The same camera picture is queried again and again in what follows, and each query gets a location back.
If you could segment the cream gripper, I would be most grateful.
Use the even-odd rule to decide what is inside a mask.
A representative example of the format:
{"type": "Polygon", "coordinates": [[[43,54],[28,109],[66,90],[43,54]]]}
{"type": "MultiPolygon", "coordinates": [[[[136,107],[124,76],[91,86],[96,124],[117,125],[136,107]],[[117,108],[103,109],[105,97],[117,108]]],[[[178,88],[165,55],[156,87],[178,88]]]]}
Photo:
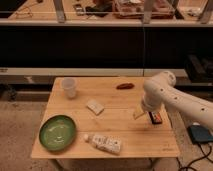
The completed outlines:
{"type": "MultiPolygon", "coordinates": [[[[145,114],[146,114],[146,112],[143,110],[143,108],[140,105],[138,105],[134,110],[133,118],[135,120],[137,120],[138,118],[140,118],[141,116],[143,116],[145,114]]],[[[150,116],[151,122],[153,124],[161,124],[162,123],[162,118],[161,118],[161,115],[159,113],[150,112],[149,116],[150,116]]]]}

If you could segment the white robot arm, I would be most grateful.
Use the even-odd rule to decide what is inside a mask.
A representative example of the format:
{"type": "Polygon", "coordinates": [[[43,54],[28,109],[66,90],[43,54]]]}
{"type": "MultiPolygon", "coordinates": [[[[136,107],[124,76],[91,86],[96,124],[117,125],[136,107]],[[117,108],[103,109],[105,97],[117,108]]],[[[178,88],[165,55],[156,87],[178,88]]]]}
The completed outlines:
{"type": "Polygon", "coordinates": [[[162,104],[213,131],[213,102],[192,96],[175,88],[176,76],[171,71],[160,72],[143,83],[141,108],[144,112],[158,112],[162,104]]]}

